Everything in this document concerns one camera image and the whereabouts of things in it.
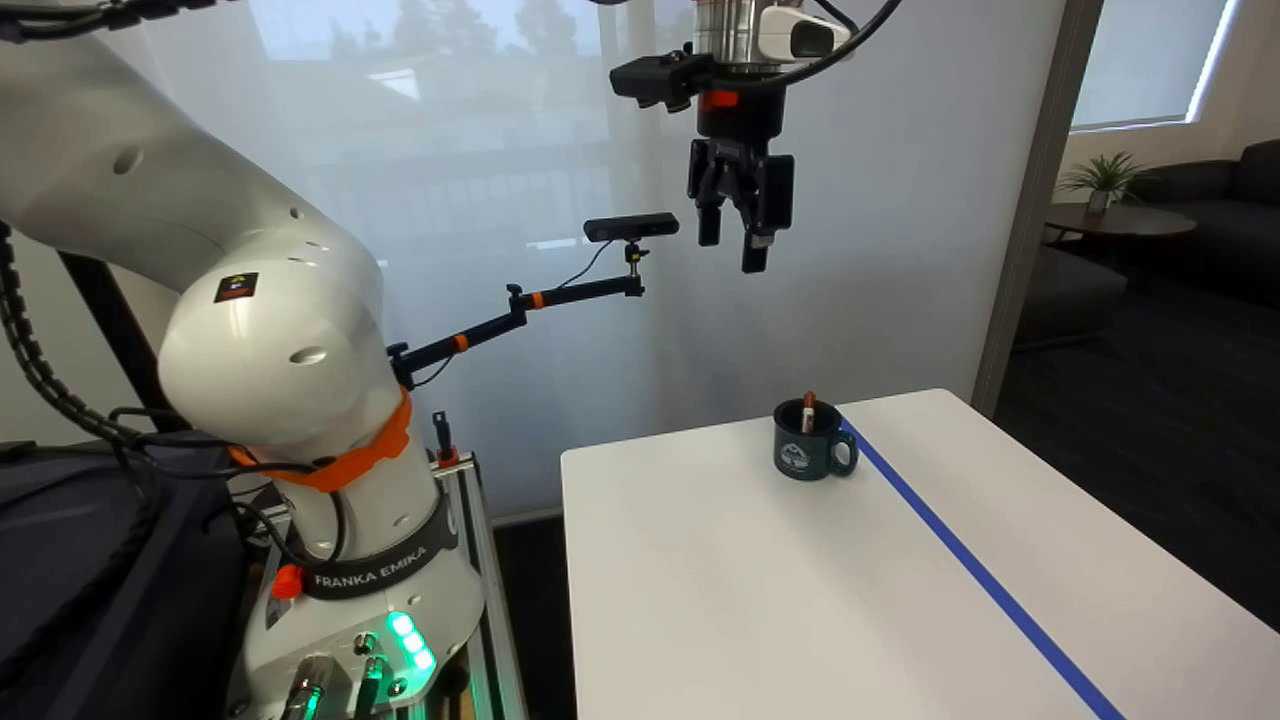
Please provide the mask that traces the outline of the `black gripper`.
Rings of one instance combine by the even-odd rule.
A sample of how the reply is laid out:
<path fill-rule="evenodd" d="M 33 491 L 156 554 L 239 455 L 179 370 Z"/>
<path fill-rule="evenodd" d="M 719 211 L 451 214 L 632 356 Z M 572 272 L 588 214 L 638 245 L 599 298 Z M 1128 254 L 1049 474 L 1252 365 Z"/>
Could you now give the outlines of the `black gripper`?
<path fill-rule="evenodd" d="M 710 88 L 696 100 L 696 139 L 687 197 L 696 201 L 701 248 L 719 245 L 719 201 L 733 201 L 749 225 L 794 219 L 794 154 L 768 143 L 785 128 L 782 88 Z M 768 272 L 771 227 L 746 227 L 739 272 Z"/>

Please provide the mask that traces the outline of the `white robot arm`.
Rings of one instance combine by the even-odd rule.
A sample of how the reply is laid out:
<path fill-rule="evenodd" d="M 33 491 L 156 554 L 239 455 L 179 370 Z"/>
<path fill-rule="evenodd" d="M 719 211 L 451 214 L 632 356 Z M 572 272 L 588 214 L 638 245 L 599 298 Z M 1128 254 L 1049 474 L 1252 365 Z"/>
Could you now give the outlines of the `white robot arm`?
<path fill-rule="evenodd" d="M 195 128 L 113 26 L 211 0 L 0 0 L 0 219 L 176 293 L 165 401 L 286 491 L 277 577 L 244 635 L 261 720 L 429 720 L 483 618 L 483 577 L 417 432 L 417 370 L 513 331 L 546 298 L 389 346 L 367 248 Z"/>

